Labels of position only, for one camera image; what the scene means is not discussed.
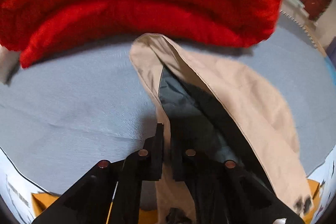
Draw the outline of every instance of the light blue bedsheet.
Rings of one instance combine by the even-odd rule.
[[[97,161],[117,161],[154,135],[155,109],[128,58],[135,36],[69,51],[0,85],[0,146],[17,168],[62,194]],[[307,174],[336,143],[336,91],[305,32],[280,16],[275,33],[249,49],[180,42],[249,65],[288,101]]]

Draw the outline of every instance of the bed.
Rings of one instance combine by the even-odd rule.
[[[86,44],[19,68],[0,85],[0,181],[6,182],[0,196],[20,223],[34,219],[31,193],[61,195],[99,160],[124,159],[155,134],[155,108],[128,58],[134,39],[118,35]],[[318,167],[327,162],[329,171],[336,158],[330,153],[336,144],[336,89],[307,31],[281,13],[274,34],[250,48],[176,41],[245,63],[282,93],[307,176],[332,185],[320,192],[329,196],[325,209],[336,185]],[[155,208],[150,183],[142,207]]]

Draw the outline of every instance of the screw head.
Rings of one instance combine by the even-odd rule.
[[[225,166],[229,169],[232,169],[236,167],[236,163],[233,160],[227,160],[225,162]]]
[[[139,156],[144,157],[148,155],[148,151],[146,149],[140,149],[138,154]]]
[[[109,166],[110,162],[108,160],[101,160],[98,162],[98,166],[100,168],[106,168],[107,166]]]
[[[193,149],[188,149],[185,151],[185,154],[189,157],[195,156],[196,155],[196,151]]]

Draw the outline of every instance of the dark gray lining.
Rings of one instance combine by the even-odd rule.
[[[246,170],[272,190],[251,146],[214,96],[181,81],[164,67],[159,98],[169,118],[171,134],[184,148],[202,151],[219,162],[234,160],[243,163]]]

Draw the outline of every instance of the beige fabric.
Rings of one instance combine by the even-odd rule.
[[[229,59],[188,52],[160,34],[144,34],[135,40],[130,59],[157,109],[158,122],[165,125],[163,178],[157,183],[159,219],[170,207],[194,214],[186,186],[171,179],[168,153],[169,120],[158,90],[162,63],[177,77],[213,94],[235,121],[265,170],[277,197],[295,211],[299,200],[311,197],[299,161],[299,143],[290,109],[281,94],[244,64]]]
[[[0,83],[6,83],[9,74],[19,61],[19,52],[7,50],[0,45]]]

